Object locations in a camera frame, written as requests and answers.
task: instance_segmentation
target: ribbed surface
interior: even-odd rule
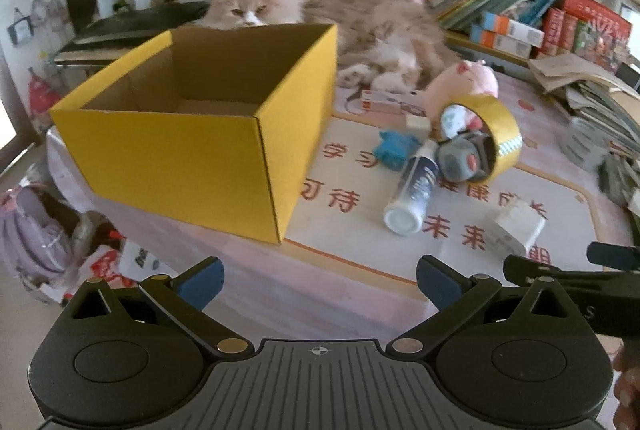
[[[373,342],[267,342],[217,365],[187,405],[140,430],[488,430],[453,405],[418,363]],[[599,429],[583,422],[574,430]],[[63,430],[57,424],[43,430]]]

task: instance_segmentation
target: pink plush toy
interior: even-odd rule
[[[486,65],[484,60],[469,62],[463,60],[440,73],[425,89],[424,110],[427,117],[433,122],[440,121],[446,104],[460,95],[489,94],[498,96],[498,81],[495,79],[494,70]],[[475,125],[479,120],[476,115],[469,112],[467,125],[470,129],[477,129]]]

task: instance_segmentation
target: orange and white cat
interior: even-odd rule
[[[338,26],[337,84],[406,92],[460,57],[421,4],[407,0],[211,0],[201,26],[231,30],[287,23]]]

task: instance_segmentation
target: open cardboard box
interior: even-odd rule
[[[331,114],[335,26],[164,32],[51,116],[92,190],[278,243]]]

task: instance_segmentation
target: pink backpack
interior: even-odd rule
[[[36,286],[61,277],[74,262],[68,235],[29,187],[0,196],[0,255],[13,276]]]

